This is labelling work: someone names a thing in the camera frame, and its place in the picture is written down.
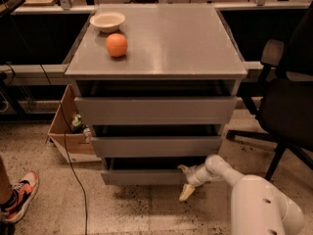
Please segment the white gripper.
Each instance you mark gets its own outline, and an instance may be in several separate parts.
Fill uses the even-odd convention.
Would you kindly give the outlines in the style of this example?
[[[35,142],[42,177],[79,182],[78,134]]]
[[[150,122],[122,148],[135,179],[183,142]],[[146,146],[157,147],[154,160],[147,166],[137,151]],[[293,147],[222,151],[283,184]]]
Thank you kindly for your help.
[[[185,202],[194,193],[196,187],[199,187],[209,181],[222,181],[223,177],[220,175],[213,174],[206,169],[204,164],[193,165],[191,167],[180,164],[177,166],[186,174],[187,181],[189,184],[183,186],[182,192],[179,197],[180,202]]]

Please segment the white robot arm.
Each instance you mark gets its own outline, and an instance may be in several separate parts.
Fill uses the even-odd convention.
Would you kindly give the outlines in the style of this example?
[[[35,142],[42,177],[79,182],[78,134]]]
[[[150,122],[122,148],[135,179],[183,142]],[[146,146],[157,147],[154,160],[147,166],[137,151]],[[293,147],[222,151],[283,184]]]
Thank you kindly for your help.
[[[268,180],[243,175],[218,155],[208,156],[203,164],[180,164],[179,168],[187,179],[181,202],[208,181],[225,180],[232,187],[232,235],[298,235],[304,227],[304,214],[297,203]]]

